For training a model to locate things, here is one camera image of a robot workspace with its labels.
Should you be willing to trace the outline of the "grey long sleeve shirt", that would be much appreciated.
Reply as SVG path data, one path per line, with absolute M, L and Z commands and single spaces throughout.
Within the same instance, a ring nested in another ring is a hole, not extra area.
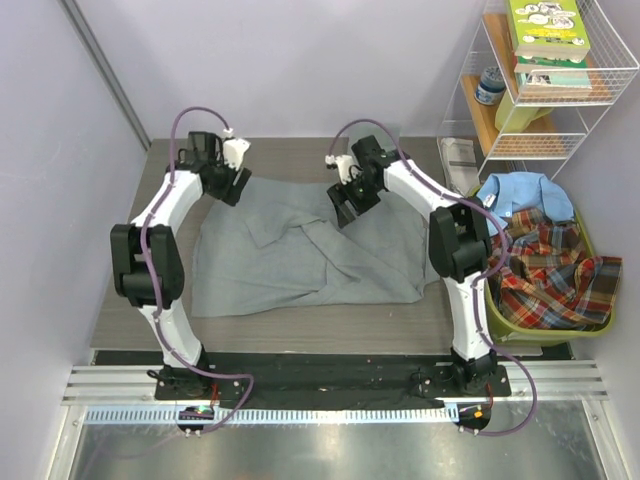
M 383 192 L 339 227 L 327 189 L 252 178 L 236 206 L 214 202 L 193 254 L 193 315 L 421 300 L 439 279 L 423 217 Z

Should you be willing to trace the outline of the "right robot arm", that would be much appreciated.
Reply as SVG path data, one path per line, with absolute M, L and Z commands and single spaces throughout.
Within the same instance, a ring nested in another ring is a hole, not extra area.
M 453 320 L 451 380 L 457 391 L 484 390 L 497 372 L 497 354 L 488 336 L 485 282 L 492 253 L 482 204 L 456 194 L 427 176 L 401 150 L 384 150 L 370 135 L 350 154 L 325 156 L 339 180 L 328 189 L 341 227 L 381 202 L 380 193 L 398 195 L 428 225 L 428 258 L 447 289 Z

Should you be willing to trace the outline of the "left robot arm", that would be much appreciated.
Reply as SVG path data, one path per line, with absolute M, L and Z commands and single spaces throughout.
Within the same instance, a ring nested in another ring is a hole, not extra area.
M 179 398 L 205 397 L 213 385 L 207 352 L 194 334 L 182 295 L 185 270 L 176 234 L 204 196 L 236 205 L 251 177 L 244 165 L 249 141 L 231 130 L 196 131 L 173 148 L 159 190 L 133 220 L 110 232 L 114 288 L 149 322 L 163 365 L 148 374 L 159 390 Z

